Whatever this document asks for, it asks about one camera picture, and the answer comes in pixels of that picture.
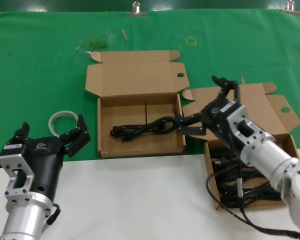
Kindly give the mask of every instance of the white tape roll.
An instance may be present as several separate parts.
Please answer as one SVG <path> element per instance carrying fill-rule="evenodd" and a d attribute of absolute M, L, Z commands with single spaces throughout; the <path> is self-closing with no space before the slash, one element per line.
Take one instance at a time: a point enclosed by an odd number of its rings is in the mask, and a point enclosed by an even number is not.
<path fill-rule="evenodd" d="M 72 116 L 75 119 L 75 122 L 78 122 L 78 116 L 72 111 L 58 111 L 55 114 L 53 114 L 49 119 L 48 126 L 50 129 L 50 132 L 56 137 L 59 137 L 59 134 L 57 134 L 55 132 L 54 121 L 55 121 L 55 119 L 64 117 L 64 116 Z"/>

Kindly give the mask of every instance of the wooden stick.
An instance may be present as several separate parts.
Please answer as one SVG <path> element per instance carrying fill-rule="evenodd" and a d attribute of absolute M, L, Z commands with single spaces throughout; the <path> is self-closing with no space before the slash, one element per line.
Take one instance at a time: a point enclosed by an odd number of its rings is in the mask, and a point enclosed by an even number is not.
<path fill-rule="evenodd" d="M 122 28 L 122 33 L 123 33 L 123 36 L 124 36 L 125 40 L 128 41 L 127 35 L 126 35 L 125 30 L 123 28 Z"/>

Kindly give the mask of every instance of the open cardboard box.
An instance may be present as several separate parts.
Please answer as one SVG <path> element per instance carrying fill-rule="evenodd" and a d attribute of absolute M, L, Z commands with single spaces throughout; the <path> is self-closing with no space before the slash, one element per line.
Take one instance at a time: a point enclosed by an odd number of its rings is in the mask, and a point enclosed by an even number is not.
<path fill-rule="evenodd" d="M 272 134 L 279 147 L 284 149 L 290 156 L 299 158 L 294 138 L 289 132 L 300 124 L 300 120 L 283 95 L 271 94 L 276 88 L 276 85 L 273 83 L 242 84 L 240 85 L 241 103 L 246 106 L 250 119 L 265 131 Z M 184 90 L 182 96 L 187 100 L 193 101 L 182 107 L 184 116 L 187 117 L 200 112 L 208 103 L 217 97 L 220 89 L 220 87 L 207 87 Z M 231 91 L 228 95 L 228 99 L 232 100 L 233 97 L 233 91 Z M 200 123 L 196 123 L 192 126 L 198 127 Z M 210 130 L 206 131 L 205 136 L 193 137 L 207 140 L 204 144 L 204 159 L 207 172 L 210 175 L 214 172 L 211 151 L 223 149 L 225 145 L 217 139 Z M 247 182 L 247 184 L 249 184 L 249 187 L 252 187 L 258 186 L 265 181 L 266 179 L 264 178 L 255 178 L 253 181 Z M 215 178 L 210 180 L 210 188 L 211 192 L 220 200 L 221 196 Z M 263 209 L 282 205 L 284 205 L 283 201 L 258 200 L 247 208 Z M 215 201 L 214 208 L 216 210 L 221 209 Z"/>
<path fill-rule="evenodd" d="M 180 154 L 185 137 L 176 130 L 168 134 L 144 133 L 123 142 L 110 136 L 113 126 L 151 123 L 181 113 L 178 91 L 189 86 L 183 63 L 171 62 L 177 50 L 92 52 L 102 64 L 89 65 L 85 89 L 97 100 L 97 148 L 101 158 Z"/>

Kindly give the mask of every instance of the green tablecloth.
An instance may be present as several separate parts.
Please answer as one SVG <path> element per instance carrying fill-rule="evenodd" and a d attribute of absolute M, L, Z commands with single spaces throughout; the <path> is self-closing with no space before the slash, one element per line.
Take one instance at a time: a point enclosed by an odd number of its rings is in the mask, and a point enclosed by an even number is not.
<path fill-rule="evenodd" d="M 264 9 L 0 14 L 0 150 L 23 121 L 31 138 L 51 136 L 48 120 L 62 110 L 83 114 L 91 141 L 71 160 L 98 159 L 97 97 L 85 91 L 86 50 L 105 38 L 109 51 L 179 50 L 191 88 L 211 75 L 245 83 L 273 82 L 300 118 L 300 16 Z M 60 133 L 74 127 L 60 120 Z M 300 148 L 300 125 L 291 132 Z M 203 152 L 187 138 L 188 154 Z"/>

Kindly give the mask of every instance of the silver robotic arm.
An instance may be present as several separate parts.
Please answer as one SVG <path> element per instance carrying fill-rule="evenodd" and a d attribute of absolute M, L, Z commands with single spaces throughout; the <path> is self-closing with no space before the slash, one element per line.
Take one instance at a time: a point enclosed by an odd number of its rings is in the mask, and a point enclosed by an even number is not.
<path fill-rule="evenodd" d="M 77 127 L 59 137 L 32 139 L 29 131 L 24 122 L 0 153 L 0 168 L 10 177 L 4 192 L 9 215 L 0 240 L 41 238 L 61 212 L 54 199 L 64 156 L 73 157 L 91 139 L 81 114 Z"/>
<path fill-rule="evenodd" d="M 176 114 L 178 129 L 191 136 L 205 135 L 206 129 L 212 131 L 231 153 L 247 166 L 254 166 L 269 179 L 271 186 L 289 206 L 293 222 L 300 228 L 300 159 L 291 157 L 282 150 L 271 134 L 249 118 L 246 107 L 240 103 L 239 85 L 236 81 L 215 76 L 212 79 L 221 87 L 216 99 L 200 113 L 185 118 Z M 226 98 L 230 90 L 234 90 L 232 101 Z M 199 122 L 202 127 L 190 126 Z"/>
<path fill-rule="evenodd" d="M 291 157 L 276 145 L 275 138 L 249 118 L 244 105 L 227 120 L 232 133 L 244 144 L 240 159 L 247 166 L 254 166 L 269 179 L 271 186 L 281 193 L 282 200 L 289 206 L 292 221 L 300 228 L 300 159 Z M 244 136 L 238 130 L 234 122 L 241 121 L 245 121 L 253 129 L 252 135 Z"/>

